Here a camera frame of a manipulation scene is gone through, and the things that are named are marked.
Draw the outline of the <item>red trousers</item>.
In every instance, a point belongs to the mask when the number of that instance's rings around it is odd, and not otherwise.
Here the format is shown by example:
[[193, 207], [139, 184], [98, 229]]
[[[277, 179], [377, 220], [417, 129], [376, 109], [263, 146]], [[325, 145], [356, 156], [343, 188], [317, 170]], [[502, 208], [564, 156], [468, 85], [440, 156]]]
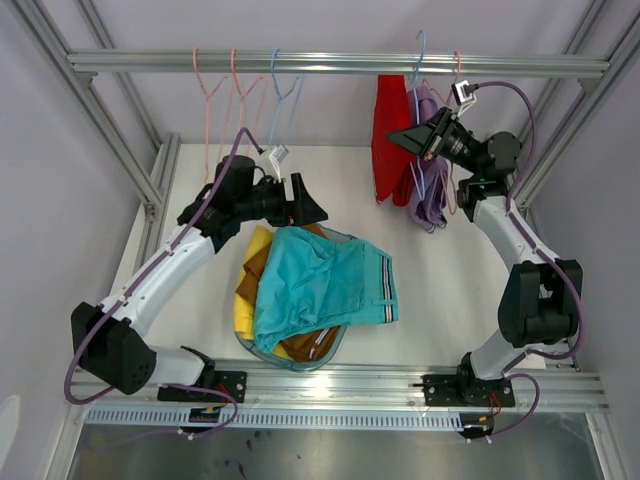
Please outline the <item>red trousers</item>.
[[393, 144], [387, 135], [412, 125], [405, 79], [402, 75], [379, 75], [371, 140], [374, 191], [377, 203], [391, 199], [396, 207], [409, 204], [414, 189], [409, 164], [413, 157]]

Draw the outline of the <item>blue hanger with teal trousers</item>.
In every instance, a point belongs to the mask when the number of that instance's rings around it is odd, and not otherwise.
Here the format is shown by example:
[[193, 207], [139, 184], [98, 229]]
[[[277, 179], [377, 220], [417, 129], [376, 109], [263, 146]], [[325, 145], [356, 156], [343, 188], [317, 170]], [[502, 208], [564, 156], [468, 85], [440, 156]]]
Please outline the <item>blue hanger with teal trousers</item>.
[[[271, 58], [270, 58], [270, 62], [269, 62], [269, 73], [271, 76], [271, 81], [273, 84], [273, 88], [274, 88], [274, 92], [277, 98], [277, 103], [276, 103], [276, 110], [274, 113], [274, 117], [273, 117], [273, 121], [271, 124], [271, 130], [270, 130], [270, 134], [269, 134], [269, 138], [268, 138], [268, 146], [269, 147], [275, 147], [277, 145], [280, 144], [286, 144], [287, 143], [287, 139], [289, 136], [289, 133], [291, 131], [292, 128], [292, 124], [293, 124], [293, 120], [295, 118], [295, 114], [298, 108], [298, 104], [299, 104], [299, 100], [301, 97], [301, 92], [306, 80], [306, 75], [305, 74], [300, 74], [297, 75], [294, 80], [293, 83], [290, 85], [290, 87], [286, 90], [283, 91], [279, 85], [278, 82], [278, 77], [276, 75], [276, 60], [278, 59], [279, 53], [280, 53], [281, 49], [280, 48], [275, 48], [272, 52]], [[281, 141], [277, 142], [276, 141], [276, 133], [277, 133], [277, 128], [280, 122], [280, 116], [282, 113], [282, 109], [283, 109], [283, 105], [286, 102], [286, 100], [292, 95], [295, 95], [295, 98], [293, 100], [293, 104], [291, 107], [291, 111], [290, 111], [290, 115], [289, 115], [289, 120], [285, 129], [285, 132], [282, 135]]]

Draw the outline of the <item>teal trousers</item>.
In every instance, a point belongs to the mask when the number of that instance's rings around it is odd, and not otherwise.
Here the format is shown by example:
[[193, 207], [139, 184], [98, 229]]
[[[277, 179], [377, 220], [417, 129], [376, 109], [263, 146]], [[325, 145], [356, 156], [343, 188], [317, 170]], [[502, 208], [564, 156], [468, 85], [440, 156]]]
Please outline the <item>teal trousers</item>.
[[392, 257], [363, 239], [336, 243], [301, 227], [275, 232], [257, 289], [254, 342], [400, 319]]

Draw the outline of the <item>yellow trousers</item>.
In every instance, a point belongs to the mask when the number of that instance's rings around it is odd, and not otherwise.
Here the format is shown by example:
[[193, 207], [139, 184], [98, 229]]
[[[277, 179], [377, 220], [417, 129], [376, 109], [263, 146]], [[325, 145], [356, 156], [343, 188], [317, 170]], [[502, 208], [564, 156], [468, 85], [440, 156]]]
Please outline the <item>yellow trousers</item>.
[[251, 236], [241, 267], [240, 278], [234, 297], [234, 331], [245, 340], [254, 338], [254, 315], [258, 283], [271, 248], [274, 233], [257, 226]]

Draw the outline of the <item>brown trousers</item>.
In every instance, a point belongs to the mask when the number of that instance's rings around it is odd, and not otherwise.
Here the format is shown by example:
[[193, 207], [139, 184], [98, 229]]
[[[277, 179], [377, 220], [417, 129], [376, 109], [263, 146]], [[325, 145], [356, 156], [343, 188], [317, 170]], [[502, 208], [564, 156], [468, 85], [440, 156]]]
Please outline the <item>brown trousers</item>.
[[310, 363], [323, 359], [339, 333], [338, 327], [315, 330], [306, 334], [291, 336], [280, 341], [271, 351], [276, 357], [299, 363]]

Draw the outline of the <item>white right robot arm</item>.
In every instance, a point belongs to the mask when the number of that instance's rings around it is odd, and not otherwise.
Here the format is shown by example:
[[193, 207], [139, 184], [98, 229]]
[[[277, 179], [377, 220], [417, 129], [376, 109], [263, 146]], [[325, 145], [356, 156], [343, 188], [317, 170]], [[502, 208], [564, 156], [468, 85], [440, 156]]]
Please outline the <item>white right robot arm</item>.
[[513, 368], [529, 355], [543, 356], [542, 346], [579, 333], [582, 268], [546, 247], [508, 201], [506, 180], [521, 151], [513, 134], [501, 131], [479, 141], [456, 113], [443, 107], [425, 122], [386, 138], [418, 157], [442, 157], [470, 172], [459, 183], [457, 205], [490, 240], [509, 273], [497, 331], [462, 358], [455, 374], [424, 375], [425, 403], [512, 407]]

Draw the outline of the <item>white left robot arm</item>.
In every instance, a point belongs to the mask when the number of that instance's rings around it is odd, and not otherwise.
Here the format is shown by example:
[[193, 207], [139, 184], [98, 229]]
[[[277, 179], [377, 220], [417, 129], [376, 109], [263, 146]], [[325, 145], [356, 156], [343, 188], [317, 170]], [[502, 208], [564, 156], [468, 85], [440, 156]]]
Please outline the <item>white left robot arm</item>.
[[327, 220], [298, 173], [293, 197], [271, 176], [217, 177], [178, 217], [163, 246], [116, 293], [99, 304], [80, 303], [71, 314], [74, 356], [64, 387], [77, 368], [106, 383], [109, 391], [132, 395], [148, 384], [181, 389], [203, 401], [215, 389], [215, 362], [190, 348], [153, 347], [145, 337], [168, 300], [235, 236], [242, 223], [265, 220], [273, 227]]

